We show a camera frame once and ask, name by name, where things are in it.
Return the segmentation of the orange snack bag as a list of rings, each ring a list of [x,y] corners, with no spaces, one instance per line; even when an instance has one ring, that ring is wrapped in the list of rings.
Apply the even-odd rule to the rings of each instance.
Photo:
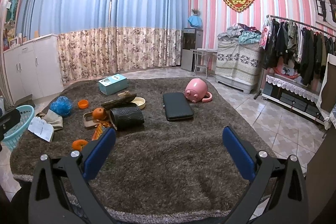
[[[99,121],[94,133],[93,133],[93,136],[92,136],[92,140],[97,140],[99,139],[99,137],[104,133],[104,131],[111,127],[112,124],[108,121]]]

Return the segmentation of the black cylinder cup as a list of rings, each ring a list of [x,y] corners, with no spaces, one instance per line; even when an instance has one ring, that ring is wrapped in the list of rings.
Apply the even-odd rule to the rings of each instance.
[[[113,108],[110,110],[110,118],[118,131],[127,131],[144,124],[143,113],[138,106]]]

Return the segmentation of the beige cloth bag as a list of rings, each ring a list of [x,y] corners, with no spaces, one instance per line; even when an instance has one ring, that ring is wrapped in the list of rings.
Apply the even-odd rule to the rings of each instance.
[[[63,129],[63,117],[50,109],[46,113],[39,112],[37,117],[45,120],[48,124],[51,124],[55,131]]]

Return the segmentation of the light blue plastic basket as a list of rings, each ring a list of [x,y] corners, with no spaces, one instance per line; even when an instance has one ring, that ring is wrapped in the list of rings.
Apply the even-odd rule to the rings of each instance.
[[[31,105],[22,105],[1,117],[2,142],[10,151],[15,149],[22,134],[28,129],[34,113]]]

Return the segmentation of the brown tray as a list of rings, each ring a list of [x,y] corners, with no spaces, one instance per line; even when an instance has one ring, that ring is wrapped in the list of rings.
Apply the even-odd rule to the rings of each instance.
[[[98,126],[100,120],[93,118],[93,112],[87,112],[83,115],[83,123],[86,129],[92,129]]]

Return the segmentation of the orange fruit on tray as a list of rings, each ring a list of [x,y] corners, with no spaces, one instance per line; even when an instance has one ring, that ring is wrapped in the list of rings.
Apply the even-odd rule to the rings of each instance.
[[[106,110],[103,107],[95,108],[92,111],[92,117],[93,117],[93,119],[103,121],[107,117]]]

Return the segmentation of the small orange bowl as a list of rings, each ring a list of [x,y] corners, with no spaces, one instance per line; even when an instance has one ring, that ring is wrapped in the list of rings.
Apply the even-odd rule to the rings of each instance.
[[[89,106],[89,102],[88,102],[88,100],[80,100],[77,103],[77,105],[78,105],[78,108],[80,108],[80,109],[86,109]]]

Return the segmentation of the white paper booklet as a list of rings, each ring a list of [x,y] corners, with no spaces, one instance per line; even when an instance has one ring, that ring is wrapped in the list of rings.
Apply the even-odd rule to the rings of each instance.
[[[49,143],[52,142],[52,138],[54,135],[54,128],[44,119],[34,117],[28,126],[28,130],[29,132],[33,133],[34,135],[43,139],[44,141],[47,141]]]

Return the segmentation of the crumpled dark wrapper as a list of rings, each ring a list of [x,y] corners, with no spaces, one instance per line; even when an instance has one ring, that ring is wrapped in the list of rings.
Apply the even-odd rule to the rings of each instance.
[[[136,93],[130,92],[127,90],[127,91],[118,93],[117,98],[109,102],[103,103],[101,107],[103,107],[105,110],[113,109],[116,107],[122,107],[124,105],[131,103],[135,99],[136,96],[137,96]]]

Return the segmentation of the cream round bowl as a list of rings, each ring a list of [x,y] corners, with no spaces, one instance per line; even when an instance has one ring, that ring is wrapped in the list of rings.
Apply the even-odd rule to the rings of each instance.
[[[146,100],[142,97],[135,97],[135,99],[132,100],[132,103],[135,103],[141,110],[146,106]]]

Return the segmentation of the pink pig cup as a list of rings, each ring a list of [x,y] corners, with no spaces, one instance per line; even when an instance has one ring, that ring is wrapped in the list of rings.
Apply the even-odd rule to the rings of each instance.
[[[207,84],[200,78],[192,79],[186,86],[184,95],[192,103],[211,102],[213,95],[208,91]]]

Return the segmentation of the folding metal table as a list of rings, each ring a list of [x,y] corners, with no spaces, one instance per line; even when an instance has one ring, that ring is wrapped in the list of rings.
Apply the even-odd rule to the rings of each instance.
[[[194,58],[193,75],[195,76],[198,72],[204,72],[207,78],[210,61],[212,57],[217,55],[218,51],[215,49],[197,48],[192,50],[192,53]]]

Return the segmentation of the blue covered plant pot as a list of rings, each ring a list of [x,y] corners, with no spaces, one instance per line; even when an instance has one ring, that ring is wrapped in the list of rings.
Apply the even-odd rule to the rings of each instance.
[[[192,15],[188,18],[188,23],[191,28],[198,28],[202,29],[203,28],[203,22],[200,17],[201,12],[198,9],[192,9],[191,10]]]

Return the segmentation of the blue floral curtain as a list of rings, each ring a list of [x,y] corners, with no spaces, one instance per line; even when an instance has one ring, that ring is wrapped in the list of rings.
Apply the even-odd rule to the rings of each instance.
[[[21,0],[17,32],[55,34],[62,79],[181,63],[188,0]]]

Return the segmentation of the framed black white poster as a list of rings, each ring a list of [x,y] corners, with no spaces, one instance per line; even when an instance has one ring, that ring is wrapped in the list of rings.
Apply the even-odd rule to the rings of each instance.
[[[314,0],[317,22],[335,29],[335,0]]]

